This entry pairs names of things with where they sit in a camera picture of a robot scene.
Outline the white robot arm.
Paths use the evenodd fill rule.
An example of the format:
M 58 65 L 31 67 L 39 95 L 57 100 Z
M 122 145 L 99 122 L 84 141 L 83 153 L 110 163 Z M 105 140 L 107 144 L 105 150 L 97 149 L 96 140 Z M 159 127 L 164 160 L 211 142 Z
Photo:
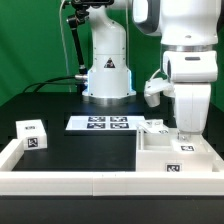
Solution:
M 217 79 L 217 23 L 222 0 L 115 0 L 114 7 L 130 6 L 133 22 L 144 34 L 161 38 L 160 71 L 167 78 L 146 82 L 149 106 L 160 103 L 160 93 L 174 99 L 176 126 L 182 134 L 204 131 L 211 94 Z M 109 19 L 105 4 L 89 9 L 93 65 L 87 73 L 85 98 L 95 102 L 133 96 L 126 66 L 126 33 Z

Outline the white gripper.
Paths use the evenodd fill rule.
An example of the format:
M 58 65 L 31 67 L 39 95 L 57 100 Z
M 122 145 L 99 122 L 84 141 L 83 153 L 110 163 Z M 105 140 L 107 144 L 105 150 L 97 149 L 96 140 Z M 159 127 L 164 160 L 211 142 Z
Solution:
M 177 139 L 183 140 L 184 134 L 202 134 L 207 121 L 211 85 L 175 84 L 174 94 L 174 115 L 179 130 Z

